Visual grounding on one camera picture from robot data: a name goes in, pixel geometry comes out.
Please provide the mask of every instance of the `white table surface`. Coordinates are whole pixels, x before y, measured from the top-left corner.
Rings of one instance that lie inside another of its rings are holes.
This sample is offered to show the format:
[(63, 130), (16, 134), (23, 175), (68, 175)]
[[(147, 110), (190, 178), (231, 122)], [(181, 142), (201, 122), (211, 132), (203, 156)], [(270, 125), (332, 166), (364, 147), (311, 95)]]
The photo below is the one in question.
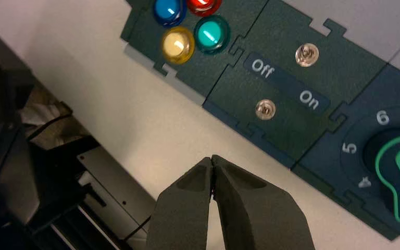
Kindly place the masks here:
[[(0, 36), (153, 197), (219, 154), (288, 191), (316, 249), (400, 249), (124, 55), (129, 12), (124, 0), (0, 0)], [(218, 220), (212, 209), (208, 249), (224, 249)]]

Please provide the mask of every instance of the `teal button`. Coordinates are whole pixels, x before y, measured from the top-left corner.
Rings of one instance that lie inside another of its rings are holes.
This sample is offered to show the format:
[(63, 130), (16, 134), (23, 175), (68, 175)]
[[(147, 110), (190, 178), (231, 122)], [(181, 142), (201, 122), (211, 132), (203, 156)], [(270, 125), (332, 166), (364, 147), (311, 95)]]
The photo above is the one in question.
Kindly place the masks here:
[(205, 47), (216, 46), (220, 42), (221, 37), (221, 27), (214, 21), (205, 22), (198, 29), (198, 41)]

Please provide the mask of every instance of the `panel module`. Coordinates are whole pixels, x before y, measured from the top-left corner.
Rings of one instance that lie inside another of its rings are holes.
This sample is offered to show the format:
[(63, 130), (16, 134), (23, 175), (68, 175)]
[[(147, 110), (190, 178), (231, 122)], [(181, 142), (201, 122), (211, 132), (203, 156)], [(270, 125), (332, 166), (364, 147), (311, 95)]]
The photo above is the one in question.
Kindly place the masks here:
[(398, 13), (359, 17), (349, 8), (373, 6), (354, 1), (334, 15), (387, 25), (373, 36), (327, 17), (318, 26), (306, 14), (329, 13), (325, 0), (319, 11), (292, 0), (128, 2), (126, 54), (387, 238), (400, 234), (400, 30), (388, 32)]

